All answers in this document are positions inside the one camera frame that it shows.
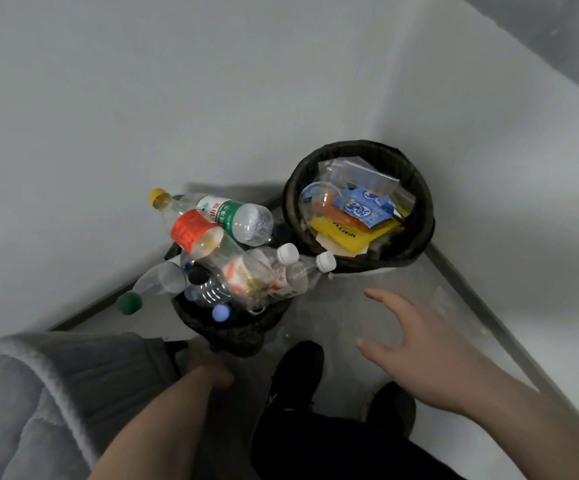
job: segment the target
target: person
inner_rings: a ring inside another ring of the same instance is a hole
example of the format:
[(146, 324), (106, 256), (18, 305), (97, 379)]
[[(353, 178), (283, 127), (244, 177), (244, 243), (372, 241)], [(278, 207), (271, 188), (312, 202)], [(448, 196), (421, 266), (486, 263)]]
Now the person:
[[(295, 346), (278, 365), (252, 441), (262, 480), (460, 479), (407, 440), (404, 391), (475, 421), (528, 480), (579, 480), (577, 417), (502, 371), (441, 318), (384, 290), (366, 296), (397, 316), (404, 341), (392, 348), (361, 338), (358, 348), (396, 383), (377, 394), (365, 422), (318, 415), (310, 403), (323, 351), (313, 342)], [(118, 434), (90, 480), (189, 479), (210, 392), (233, 380), (219, 362), (192, 366)]]

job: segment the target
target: black pants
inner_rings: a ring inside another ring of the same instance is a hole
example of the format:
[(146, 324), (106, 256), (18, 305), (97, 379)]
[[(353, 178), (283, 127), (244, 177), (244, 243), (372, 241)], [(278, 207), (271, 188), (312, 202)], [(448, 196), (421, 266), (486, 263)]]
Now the black pants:
[(352, 419), (266, 411), (252, 442), (262, 480), (462, 479), (411, 441)]

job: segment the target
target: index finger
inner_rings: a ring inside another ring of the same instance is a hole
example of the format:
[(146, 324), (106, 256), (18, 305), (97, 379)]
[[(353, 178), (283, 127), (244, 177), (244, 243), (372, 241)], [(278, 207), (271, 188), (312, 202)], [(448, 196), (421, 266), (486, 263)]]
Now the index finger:
[(390, 293), (385, 290), (367, 288), (365, 290), (365, 296), (382, 303), (390, 312), (395, 314), (398, 322), (403, 328), (403, 331), (406, 333), (411, 329), (416, 321), (421, 319), (421, 315), (417, 308), (399, 294)]

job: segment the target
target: gray floor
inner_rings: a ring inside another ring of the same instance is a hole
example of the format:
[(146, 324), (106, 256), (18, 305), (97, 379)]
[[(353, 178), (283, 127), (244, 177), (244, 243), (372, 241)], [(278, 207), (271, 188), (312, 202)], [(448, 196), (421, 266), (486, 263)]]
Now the gray floor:
[[(387, 273), (335, 275), (333, 279), (324, 276), (315, 290), (294, 300), (278, 327), (268, 334), (261, 353), (249, 359), (231, 359), (236, 385), (214, 405), (204, 439), (205, 450), (215, 459), (221, 478), (255, 478), (248, 465), (249, 438), (273, 370), (295, 343), (314, 340), (326, 352), (326, 370), (315, 395), (316, 412), (358, 418), (370, 391), (387, 381), (380, 369), (360, 355), (354, 342), (364, 335), (397, 345), (402, 339), (401, 330), (393, 315), (363, 296), (365, 287), (397, 291), (433, 308), (502, 368), (529, 383), (427, 257)], [(109, 308), (76, 331), (135, 331), (144, 337), (169, 340), (195, 336), (164, 298), (156, 298), (130, 317)], [(419, 404), (412, 440), (469, 479), (523, 478), (483, 430), (451, 413)]]

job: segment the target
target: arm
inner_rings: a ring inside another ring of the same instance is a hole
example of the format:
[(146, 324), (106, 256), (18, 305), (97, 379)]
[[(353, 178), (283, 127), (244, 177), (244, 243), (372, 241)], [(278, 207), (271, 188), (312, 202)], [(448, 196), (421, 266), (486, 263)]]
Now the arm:
[(529, 480), (579, 479), (579, 419), (517, 381), (444, 320), (405, 298), (366, 290), (397, 315), (404, 334), (393, 349), (359, 339), (361, 353), (414, 397), (484, 428)]
[(229, 387), (233, 380), (220, 365), (201, 365), (189, 372), (118, 434), (90, 480), (189, 479), (209, 393), (214, 387)]

